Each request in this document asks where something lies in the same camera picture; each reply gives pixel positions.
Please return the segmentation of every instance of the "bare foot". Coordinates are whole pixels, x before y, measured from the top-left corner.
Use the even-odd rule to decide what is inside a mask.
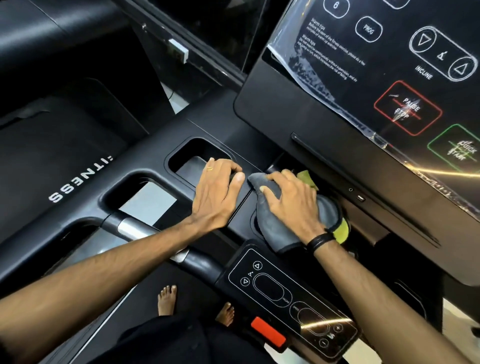
[[[230,302],[227,302],[223,305],[222,310],[216,316],[215,321],[228,327],[233,322],[234,315],[235,309]]]
[[[175,301],[177,300],[177,286],[166,286],[158,295],[158,315],[172,316],[175,309]]]

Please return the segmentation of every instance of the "red button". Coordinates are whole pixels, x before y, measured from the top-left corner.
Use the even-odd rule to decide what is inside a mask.
[[[272,344],[279,348],[285,343],[285,341],[287,341],[285,336],[280,334],[277,330],[275,330],[273,327],[271,327],[268,323],[266,323],[259,317],[256,317],[252,321],[251,327],[260,332],[263,336],[270,340]]]

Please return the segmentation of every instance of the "treadmill console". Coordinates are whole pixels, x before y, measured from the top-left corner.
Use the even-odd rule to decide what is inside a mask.
[[[277,258],[244,245],[224,274],[231,297],[247,302],[260,318],[295,336],[326,361],[339,358],[359,334],[355,322],[289,274]]]
[[[475,0],[298,0],[268,49],[293,82],[480,220],[479,12]]]

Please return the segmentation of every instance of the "protective plastic film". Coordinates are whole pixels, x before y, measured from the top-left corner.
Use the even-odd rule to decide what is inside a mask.
[[[303,90],[480,220],[480,2],[419,2],[296,0],[268,49]]]

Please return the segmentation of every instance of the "storage compartment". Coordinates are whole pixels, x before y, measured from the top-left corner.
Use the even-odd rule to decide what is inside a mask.
[[[184,144],[169,160],[168,168],[192,186],[196,186],[205,164],[210,158],[232,159],[226,152],[203,138],[194,138]]]

